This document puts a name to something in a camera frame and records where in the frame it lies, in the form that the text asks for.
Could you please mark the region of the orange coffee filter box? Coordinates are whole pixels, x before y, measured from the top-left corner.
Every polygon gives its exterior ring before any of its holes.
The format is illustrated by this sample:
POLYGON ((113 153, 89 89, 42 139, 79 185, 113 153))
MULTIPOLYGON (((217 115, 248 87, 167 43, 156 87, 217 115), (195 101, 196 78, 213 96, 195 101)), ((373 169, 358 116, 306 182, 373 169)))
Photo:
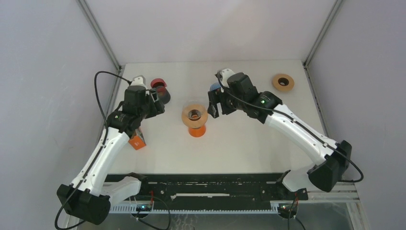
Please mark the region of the orange coffee filter box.
POLYGON ((132 136, 130 137, 128 143, 131 145, 131 147, 135 150, 140 150, 141 148, 146 146, 145 138, 143 136, 143 132, 141 128, 137 128, 132 136))

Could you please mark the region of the clear glass dripper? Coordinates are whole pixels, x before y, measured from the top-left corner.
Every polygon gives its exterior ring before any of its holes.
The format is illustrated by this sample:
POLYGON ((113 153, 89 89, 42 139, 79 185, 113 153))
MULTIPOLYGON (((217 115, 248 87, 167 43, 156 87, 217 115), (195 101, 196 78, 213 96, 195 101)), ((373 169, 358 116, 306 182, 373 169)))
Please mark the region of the clear glass dripper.
POLYGON ((208 113, 206 105, 201 100, 189 100, 182 108, 182 117, 190 122, 207 121, 208 113))

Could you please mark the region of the wooden dripper ring holder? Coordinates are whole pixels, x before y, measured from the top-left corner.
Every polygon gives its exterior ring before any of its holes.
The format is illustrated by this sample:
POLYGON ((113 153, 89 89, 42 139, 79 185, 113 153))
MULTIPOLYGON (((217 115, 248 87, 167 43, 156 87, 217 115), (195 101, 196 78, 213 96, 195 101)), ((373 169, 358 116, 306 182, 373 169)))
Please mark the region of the wooden dripper ring holder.
POLYGON ((192 103, 183 107, 181 119, 187 127, 197 129, 205 125, 208 113, 203 104, 192 103))

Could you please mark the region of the orange glass carafe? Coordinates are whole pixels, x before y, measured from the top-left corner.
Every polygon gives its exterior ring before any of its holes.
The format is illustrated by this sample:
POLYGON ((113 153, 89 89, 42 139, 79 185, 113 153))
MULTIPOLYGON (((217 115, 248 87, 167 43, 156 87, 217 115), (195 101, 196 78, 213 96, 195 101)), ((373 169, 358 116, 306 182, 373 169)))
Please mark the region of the orange glass carafe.
POLYGON ((202 137, 206 132, 205 123, 207 122, 207 113, 199 110, 191 110, 188 113, 189 134, 195 138, 202 137))

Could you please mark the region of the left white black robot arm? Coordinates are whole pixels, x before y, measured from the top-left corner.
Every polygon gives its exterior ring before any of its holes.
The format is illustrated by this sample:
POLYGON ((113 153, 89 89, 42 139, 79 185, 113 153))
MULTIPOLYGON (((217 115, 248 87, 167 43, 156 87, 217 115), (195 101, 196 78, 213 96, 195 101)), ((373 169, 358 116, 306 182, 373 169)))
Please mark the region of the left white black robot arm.
POLYGON ((61 210, 83 222, 99 225, 111 206, 131 196, 143 200, 150 192, 149 186, 134 173, 107 188, 103 185, 118 153, 141 122, 164 113, 164 104, 156 89, 132 85, 125 90, 119 106, 122 110, 116 109, 108 116, 104 136, 83 169, 69 185, 61 184, 56 192, 61 210))

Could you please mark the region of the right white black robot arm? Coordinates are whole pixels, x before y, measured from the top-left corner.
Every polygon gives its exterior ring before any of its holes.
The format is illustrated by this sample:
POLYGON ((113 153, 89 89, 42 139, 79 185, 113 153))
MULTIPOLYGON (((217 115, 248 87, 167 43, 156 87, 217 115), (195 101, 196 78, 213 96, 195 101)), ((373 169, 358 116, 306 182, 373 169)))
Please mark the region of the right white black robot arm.
POLYGON ((312 161, 310 166, 288 170, 278 180, 277 195, 290 199, 296 191, 308 184, 330 192, 350 164, 352 146, 326 137, 296 116, 275 94, 259 92, 248 75, 222 69, 215 74, 219 88, 208 92, 208 113, 217 118, 220 113, 243 111, 248 117, 260 121, 298 146, 312 161))

